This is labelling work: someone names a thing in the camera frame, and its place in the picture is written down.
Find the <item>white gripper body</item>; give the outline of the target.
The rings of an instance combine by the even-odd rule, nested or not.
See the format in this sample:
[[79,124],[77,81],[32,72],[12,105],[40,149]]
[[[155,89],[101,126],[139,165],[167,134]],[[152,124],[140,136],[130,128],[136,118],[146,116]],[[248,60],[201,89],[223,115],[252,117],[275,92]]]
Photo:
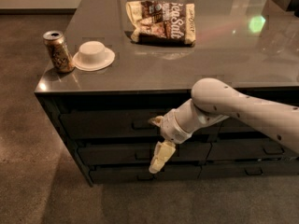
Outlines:
[[170,110],[162,118],[160,134],[175,144],[184,143],[192,136],[192,111],[185,108]]

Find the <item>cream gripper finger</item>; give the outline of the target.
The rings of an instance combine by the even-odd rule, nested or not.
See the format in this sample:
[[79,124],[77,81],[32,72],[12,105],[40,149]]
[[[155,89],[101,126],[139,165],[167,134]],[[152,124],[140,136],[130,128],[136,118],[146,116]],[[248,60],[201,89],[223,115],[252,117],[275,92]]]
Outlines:
[[160,127],[162,124],[163,116],[157,116],[155,118],[149,119],[149,124]]
[[150,162],[149,171],[152,174],[159,173],[173,156],[175,151],[176,145],[173,142],[167,140],[158,142],[154,149],[154,154]]

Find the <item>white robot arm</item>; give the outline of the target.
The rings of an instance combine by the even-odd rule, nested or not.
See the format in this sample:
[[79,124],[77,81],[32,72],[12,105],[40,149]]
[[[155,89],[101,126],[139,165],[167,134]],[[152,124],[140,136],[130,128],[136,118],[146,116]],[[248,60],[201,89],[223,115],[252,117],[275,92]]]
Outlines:
[[156,144],[149,171],[159,173],[176,146],[202,128],[228,118],[238,119],[294,152],[299,152],[299,109],[243,94],[216,78],[198,80],[191,98],[163,116],[149,120],[160,128],[163,142]]

